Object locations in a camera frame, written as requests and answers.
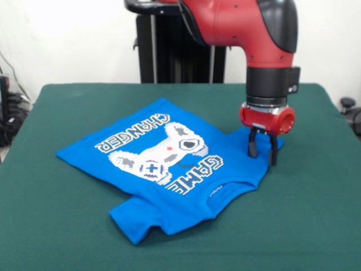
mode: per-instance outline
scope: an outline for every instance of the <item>graphic print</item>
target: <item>graphic print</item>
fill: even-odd
[[[140,154],[115,151],[109,155],[109,160],[122,171],[157,182],[159,185],[166,185],[172,178],[169,168],[187,154],[201,157],[208,154],[208,147],[203,138],[183,124],[167,123],[164,129],[168,137],[154,147]]]

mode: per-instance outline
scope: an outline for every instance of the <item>black stand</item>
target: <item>black stand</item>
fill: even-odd
[[[178,5],[125,0],[139,13],[137,41],[142,83],[223,83],[226,48],[200,46]]]

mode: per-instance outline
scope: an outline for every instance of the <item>white wall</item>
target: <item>white wall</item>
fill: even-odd
[[[296,4],[301,81],[322,84],[335,103],[344,95],[361,103],[361,2]],[[123,0],[1,0],[0,50],[32,98],[48,83],[139,82],[135,37]],[[226,66],[226,82],[245,81],[240,48]]]

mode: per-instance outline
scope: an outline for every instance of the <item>black knob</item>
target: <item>black knob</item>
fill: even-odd
[[[342,98],[341,99],[341,104],[346,109],[350,109],[352,106],[355,106],[356,101],[354,99],[352,99],[352,98]]]

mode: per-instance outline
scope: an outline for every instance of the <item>t-shirt sleeve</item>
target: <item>t-shirt sleeve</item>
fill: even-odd
[[[137,196],[114,208],[109,214],[133,244],[138,244],[147,235],[150,227],[163,225],[159,210],[152,203]]]

